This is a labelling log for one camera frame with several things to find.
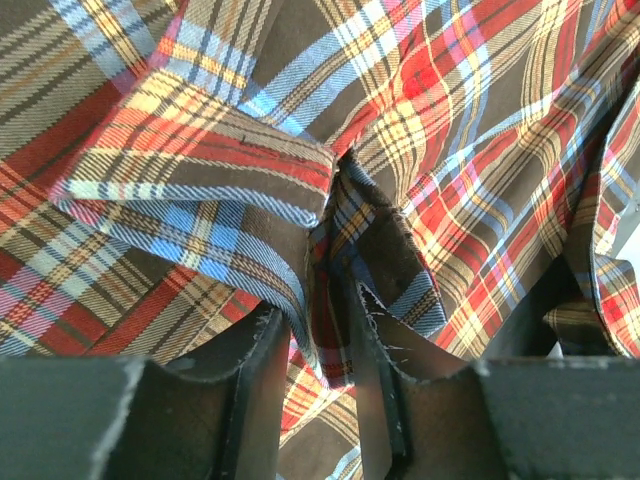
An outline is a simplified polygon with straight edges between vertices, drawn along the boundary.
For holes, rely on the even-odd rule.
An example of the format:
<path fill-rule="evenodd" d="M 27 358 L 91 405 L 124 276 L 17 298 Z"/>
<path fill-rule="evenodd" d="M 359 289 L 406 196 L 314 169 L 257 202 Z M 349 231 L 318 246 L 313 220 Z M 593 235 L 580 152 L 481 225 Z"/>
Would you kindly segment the red plaid long sleeve shirt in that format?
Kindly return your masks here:
<path fill-rule="evenodd" d="M 282 479 L 359 479 L 348 283 L 487 352 L 554 263 L 569 355 L 639 353 L 635 1 L 5 1 L 1 351 L 167 362 L 292 328 Z"/>

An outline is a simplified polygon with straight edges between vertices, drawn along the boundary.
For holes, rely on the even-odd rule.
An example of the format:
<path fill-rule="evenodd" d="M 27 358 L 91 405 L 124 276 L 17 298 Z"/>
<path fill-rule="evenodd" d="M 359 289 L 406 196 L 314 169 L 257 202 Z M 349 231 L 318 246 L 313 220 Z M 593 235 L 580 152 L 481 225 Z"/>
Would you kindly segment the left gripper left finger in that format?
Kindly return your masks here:
<path fill-rule="evenodd" d="M 259 307 L 166 365 L 1 360 L 5 479 L 272 479 L 289 328 Z"/>

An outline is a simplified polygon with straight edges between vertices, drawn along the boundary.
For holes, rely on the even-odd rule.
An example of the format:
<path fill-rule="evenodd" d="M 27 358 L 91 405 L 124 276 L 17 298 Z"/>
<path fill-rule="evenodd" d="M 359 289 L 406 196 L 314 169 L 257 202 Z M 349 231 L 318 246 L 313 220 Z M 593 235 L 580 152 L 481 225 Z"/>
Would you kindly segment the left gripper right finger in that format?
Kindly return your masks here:
<path fill-rule="evenodd" d="M 635 479 L 639 364 L 612 357 L 463 361 L 351 291 L 368 479 Z"/>

